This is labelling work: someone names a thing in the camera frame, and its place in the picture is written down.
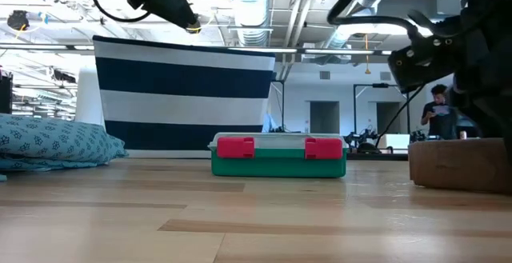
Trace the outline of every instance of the wooden surface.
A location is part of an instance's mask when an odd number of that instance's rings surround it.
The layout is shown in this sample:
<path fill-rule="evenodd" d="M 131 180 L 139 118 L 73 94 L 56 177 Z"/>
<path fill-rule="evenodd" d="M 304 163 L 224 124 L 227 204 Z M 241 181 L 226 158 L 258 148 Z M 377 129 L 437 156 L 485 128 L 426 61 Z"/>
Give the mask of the wooden surface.
<path fill-rule="evenodd" d="M 0 262 L 512 262 L 512 200 L 412 185 L 406 162 L 344 179 L 213 177 L 122 160 L 0 183 Z"/>

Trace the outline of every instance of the white stripe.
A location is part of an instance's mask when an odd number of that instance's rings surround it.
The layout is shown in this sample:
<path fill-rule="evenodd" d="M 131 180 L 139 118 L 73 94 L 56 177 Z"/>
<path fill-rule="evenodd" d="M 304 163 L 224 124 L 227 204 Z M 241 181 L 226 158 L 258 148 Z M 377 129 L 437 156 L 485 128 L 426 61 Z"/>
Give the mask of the white stripe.
<path fill-rule="evenodd" d="M 94 54 L 98 58 L 239 70 L 274 71 L 275 63 L 275 58 L 273 57 L 176 50 L 171 48 L 136 46 L 110 42 L 94 42 Z"/>
<path fill-rule="evenodd" d="M 209 126 L 263 124 L 266 98 L 208 98 L 101 90 L 105 120 Z"/>
<path fill-rule="evenodd" d="M 211 158 L 210 151 L 200 150 L 127 150 L 130 158 Z"/>

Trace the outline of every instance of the navy stripe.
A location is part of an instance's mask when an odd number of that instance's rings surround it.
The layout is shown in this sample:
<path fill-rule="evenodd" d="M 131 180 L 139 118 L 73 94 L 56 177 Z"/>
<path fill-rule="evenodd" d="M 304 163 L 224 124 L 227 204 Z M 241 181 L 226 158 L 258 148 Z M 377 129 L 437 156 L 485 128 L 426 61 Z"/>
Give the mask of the navy stripe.
<path fill-rule="evenodd" d="M 96 58 L 100 90 L 217 98 L 268 98 L 272 70 L 234 70 Z"/>
<path fill-rule="evenodd" d="M 184 46 L 184 45 L 179 45 L 179 44 L 170 44 L 170 43 L 163 43 L 163 42 L 148 42 L 148 41 L 122 39 L 122 38 L 105 38 L 105 37 L 98 36 L 98 35 L 93 36 L 93 41 L 127 44 L 127 45 L 133 45 L 133 46 L 149 46 L 149 47 L 159 47 L 159 48 L 166 48 L 166 49 L 176 49 L 176 50 L 190 50 L 190 51 L 214 52 L 214 53 L 220 53 L 220 54 L 238 54 L 238 55 L 250 55 L 250 56 L 275 58 L 275 54 L 268 53 L 268 52 L 229 50 L 227 48 L 207 47 L 207 46 Z"/>
<path fill-rule="evenodd" d="M 262 126 L 199 126 L 105 121 L 106 132 L 135 150 L 208 150 L 218 132 L 262 132 Z"/>

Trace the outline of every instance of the plastic storage box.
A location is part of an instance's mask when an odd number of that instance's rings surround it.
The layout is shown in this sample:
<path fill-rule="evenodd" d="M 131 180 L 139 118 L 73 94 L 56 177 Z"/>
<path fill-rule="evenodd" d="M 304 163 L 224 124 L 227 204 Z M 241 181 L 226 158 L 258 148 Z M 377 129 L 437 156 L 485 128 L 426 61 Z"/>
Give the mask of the plastic storage box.
<path fill-rule="evenodd" d="M 348 146 L 333 134 L 217 133 L 212 173 L 243 177 L 343 177 Z"/>

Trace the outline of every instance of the fabric backdrop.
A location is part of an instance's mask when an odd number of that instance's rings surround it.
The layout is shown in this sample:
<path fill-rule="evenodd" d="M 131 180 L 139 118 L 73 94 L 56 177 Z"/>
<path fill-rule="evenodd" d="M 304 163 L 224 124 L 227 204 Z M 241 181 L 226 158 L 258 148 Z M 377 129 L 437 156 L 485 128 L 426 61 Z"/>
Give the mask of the fabric backdrop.
<path fill-rule="evenodd" d="M 273 54 L 95 36 L 106 132 L 131 157 L 209 157 L 218 132 L 261 132 Z"/>

